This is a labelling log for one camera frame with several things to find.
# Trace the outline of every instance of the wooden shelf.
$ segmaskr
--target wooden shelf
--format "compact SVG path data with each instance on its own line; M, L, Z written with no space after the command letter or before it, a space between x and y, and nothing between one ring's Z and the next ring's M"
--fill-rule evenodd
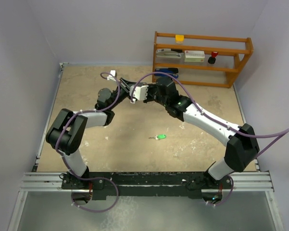
M182 83L184 84L230 88L253 53L253 45L252 45L251 38L230 38L230 37L214 37L214 36L203 36L203 35L184 35L185 39L201 39L201 40L222 41L222 42L230 42L230 43L235 42L235 43L242 43L244 45L243 47L245 47L245 49L243 48L232 49L232 48L219 48L219 47L207 47L207 46L202 47L202 46L157 43L157 37L168 37L168 38L174 39L175 34L155 32L154 51L153 51L153 71L157 67L177 67L177 68L189 68L189 69L198 69L198 70L223 71L226 73L226 79L227 79L226 84L182 81ZM181 59L156 57L156 50L162 49L162 48L180 49L183 51L186 51L186 50L204 51L205 59L203 63L194 63L194 62L185 62L184 56ZM213 51L217 51L218 56L214 64L209 64L207 61L208 61L208 58L211 56L211 52ZM242 60L240 60L239 54L244 55ZM156 81L155 76L152 76L152 81L153 82Z

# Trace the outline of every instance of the wooden table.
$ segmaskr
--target wooden table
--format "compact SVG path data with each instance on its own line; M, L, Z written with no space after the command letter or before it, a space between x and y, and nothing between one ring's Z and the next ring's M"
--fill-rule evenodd
M138 80L151 72L151 66L67 66L56 96L50 124L62 108L73 111L93 109L102 88L115 89L115 83L100 72L116 70L118 77ZM194 77L181 74L180 79ZM181 94L186 95L177 85ZM186 85L206 110L232 123L243 124L233 88ZM80 151L90 171L205 171L223 158L225 147L214 137L193 125L172 118L161 105L123 101L113 110L107 127L86 129ZM166 134L163 140L148 139ZM246 170L255 171L254 162ZM66 167L51 146L44 142L39 172L65 172Z

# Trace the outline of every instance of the black joint cover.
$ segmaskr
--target black joint cover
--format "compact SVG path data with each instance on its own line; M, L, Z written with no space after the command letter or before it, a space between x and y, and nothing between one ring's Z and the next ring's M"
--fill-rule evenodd
M244 124L239 131L254 135L253 127L249 124ZM259 150L256 138L248 138L236 133L227 142L225 162L235 172L242 172L256 158Z
M63 131L63 127L67 121L73 116L73 112L68 109L62 109L54 120L52 126L47 132L46 142L49 143L52 148L55 148L56 142ZM82 115L78 115L70 125L69 131L66 131L62 136L59 144L59 150L69 155L74 153L80 146L84 130L86 128L88 118Z

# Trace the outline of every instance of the black and white robotic arm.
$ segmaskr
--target black and white robotic arm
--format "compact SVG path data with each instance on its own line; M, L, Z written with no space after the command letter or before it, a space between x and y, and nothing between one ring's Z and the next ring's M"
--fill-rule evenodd
M242 172L257 156L259 146L255 138L241 136L208 119L203 113L242 133L254 135L254 130L250 125L244 124L243 126L239 126L230 123L198 105L202 110L202 112L200 112L189 97L179 95L176 90L176 85L171 78L160 77L157 79L156 84L140 83L136 86L133 95L131 95L134 85L134 82L121 78L119 92L118 88L112 92L109 89L101 89L98 93L95 109L100 110L108 107L114 102L119 93L116 104L104 112L85 113L77 116L70 125L69 130L62 136L59 143L59 150L64 155L70 169L78 176L84 176L88 173L88 167L83 162L79 151L84 130L86 128L110 124L114 117L112 109L126 98L132 99L134 103L138 101L143 101L144 103L157 102L165 107L170 116L193 124L218 139L226 147L226 153L224 158L213 163L207 171L203 172L204 176L211 181L219 181L232 172ZM55 148L63 127L74 113L73 111L62 109L58 114L46 136L46 141L53 148Z

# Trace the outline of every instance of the white wall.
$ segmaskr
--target white wall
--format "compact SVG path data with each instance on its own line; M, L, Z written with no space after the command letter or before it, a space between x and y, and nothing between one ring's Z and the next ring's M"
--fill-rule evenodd
M27 1L0 0L0 231L35 162L58 74Z
M246 37L267 0L28 0L60 62L151 64L154 31Z
M247 122L258 134L289 128L289 0L269 0L252 33L254 53L236 81ZM260 147L269 141L260 140ZM259 157L270 170L289 231L289 134Z

